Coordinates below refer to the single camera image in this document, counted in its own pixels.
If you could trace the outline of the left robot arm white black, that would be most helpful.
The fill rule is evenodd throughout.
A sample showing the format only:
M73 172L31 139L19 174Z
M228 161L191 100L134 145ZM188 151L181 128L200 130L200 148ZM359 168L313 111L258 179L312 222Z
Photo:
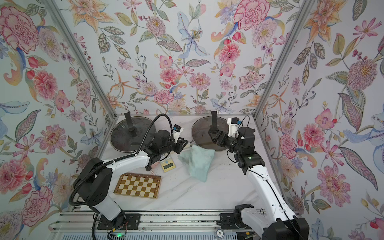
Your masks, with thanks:
M154 163L163 160L163 155L181 153L188 143L180 137L182 131L183 128L177 125L173 127L172 133L158 131L149 144L135 154L114 160L91 159L73 184L69 204L74 207L85 205L116 227L121 227L128 220L121 207L109 195L111 182L138 168L150 171Z

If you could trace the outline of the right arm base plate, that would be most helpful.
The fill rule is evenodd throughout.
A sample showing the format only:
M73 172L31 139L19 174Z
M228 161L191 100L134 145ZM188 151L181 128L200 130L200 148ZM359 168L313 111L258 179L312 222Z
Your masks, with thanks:
M223 230L253 230L244 219L234 213L221 213L216 224Z

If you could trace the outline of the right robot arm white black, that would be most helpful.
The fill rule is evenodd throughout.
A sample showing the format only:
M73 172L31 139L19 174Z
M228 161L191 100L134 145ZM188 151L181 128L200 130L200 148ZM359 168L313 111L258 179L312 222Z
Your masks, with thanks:
M240 127L229 133L211 126L212 142L234 154L238 167L251 182L262 199L266 214L251 204L237 205L234 209L235 226L250 228L263 240L306 240L310 226L286 204L273 184L263 158L255 150L255 130Z

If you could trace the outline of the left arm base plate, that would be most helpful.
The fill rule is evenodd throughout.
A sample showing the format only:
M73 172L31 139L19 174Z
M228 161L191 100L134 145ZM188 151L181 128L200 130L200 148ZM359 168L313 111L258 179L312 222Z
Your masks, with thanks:
M114 220L101 215L97 230L138 230L141 214L119 214Z

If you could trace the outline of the light green cleaning cloth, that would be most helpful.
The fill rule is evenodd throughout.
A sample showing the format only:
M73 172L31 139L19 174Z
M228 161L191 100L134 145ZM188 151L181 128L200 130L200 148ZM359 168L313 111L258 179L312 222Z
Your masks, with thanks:
M214 156L215 150L204 149L192 145L187 150L183 150L178 158L185 166L187 166L191 177L205 183Z

